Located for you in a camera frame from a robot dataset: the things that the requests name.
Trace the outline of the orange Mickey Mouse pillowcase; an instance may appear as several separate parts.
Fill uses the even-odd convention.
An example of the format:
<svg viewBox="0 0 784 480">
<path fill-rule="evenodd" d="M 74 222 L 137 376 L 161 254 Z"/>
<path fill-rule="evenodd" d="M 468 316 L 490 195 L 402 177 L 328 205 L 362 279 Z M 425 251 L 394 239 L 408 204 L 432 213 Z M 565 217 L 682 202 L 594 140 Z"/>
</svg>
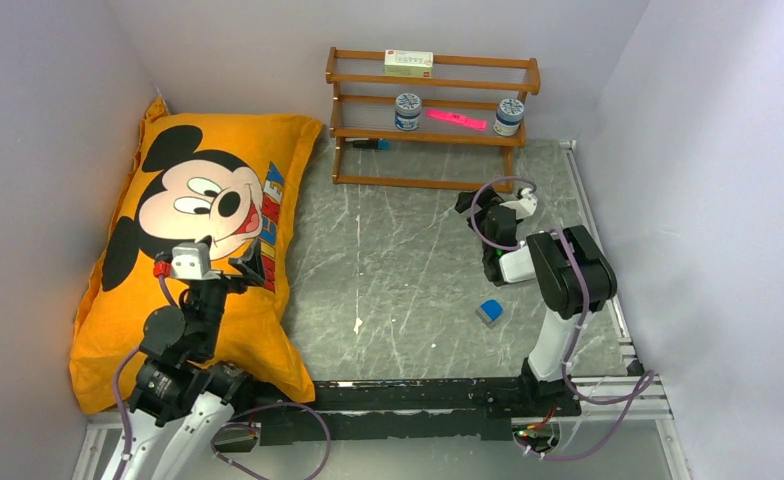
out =
<svg viewBox="0 0 784 480">
<path fill-rule="evenodd" d="M 146 317 L 183 291 L 177 280 L 155 278 L 158 254 L 204 238 L 212 241 L 213 267 L 224 272 L 258 244 L 264 276 L 261 286 L 227 298 L 215 359 L 295 402 L 314 400 L 282 319 L 300 184 L 321 130 L 320 121 L 298 114 L 171 114 L 162 100 L 149 106 L 107 246 L 74 320 L 69 372 L 84 413 L 114 404 L 114 375 L 122 393 L 131 393 L 141 360 L 124 366 L 123 359 L 142 340 Z"/>
</svg>

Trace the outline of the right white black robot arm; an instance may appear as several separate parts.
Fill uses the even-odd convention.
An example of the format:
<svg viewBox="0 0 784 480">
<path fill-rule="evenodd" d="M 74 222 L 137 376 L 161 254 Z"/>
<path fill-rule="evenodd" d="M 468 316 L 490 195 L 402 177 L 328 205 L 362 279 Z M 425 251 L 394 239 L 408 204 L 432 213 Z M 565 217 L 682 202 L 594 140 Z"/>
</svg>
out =
<svg viewBox="0 0 784 480">
<path fill-rule="evenodd" d="M 585 316 L 613 298 L 617 280 L 608 260 L 582 225 L 556 233 L 538 232 L 523 240 L 518 226 L 534 216 L 534 189 L 504 199 L 490 186 L 458 194 L 455 210 L 468 217 L 480 237 L 483 271 L 496 286 L 534 280 L 547 307 L 537 342 L 523 363 L 517 398 L 529 414 L 551 407 L 557 393 L 567 391 L 571 355 Z"/>
</svg>

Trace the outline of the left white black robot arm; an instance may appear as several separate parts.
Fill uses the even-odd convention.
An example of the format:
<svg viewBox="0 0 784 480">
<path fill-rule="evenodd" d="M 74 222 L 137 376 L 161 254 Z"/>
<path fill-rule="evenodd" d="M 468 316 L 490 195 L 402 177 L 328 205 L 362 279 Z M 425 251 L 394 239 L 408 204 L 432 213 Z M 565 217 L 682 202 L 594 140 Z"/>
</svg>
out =
<svg viewBox="0 0 784 480">
<path fill-rule="evenodd" d="M 113 377 L 122 433 L 105 479 L 177 479 L 222 425 L 253 409 L 252 376 L 209 362 L 228 296 L 265 283 L 261 246 L 252 241 L 225 273 L 212 267 L 210 243 L 182 242 L 156 257 L 153 275 L 167 303 L 145 320 L 134 350 L 145 360 L 128 398 Z"/>
</svg>

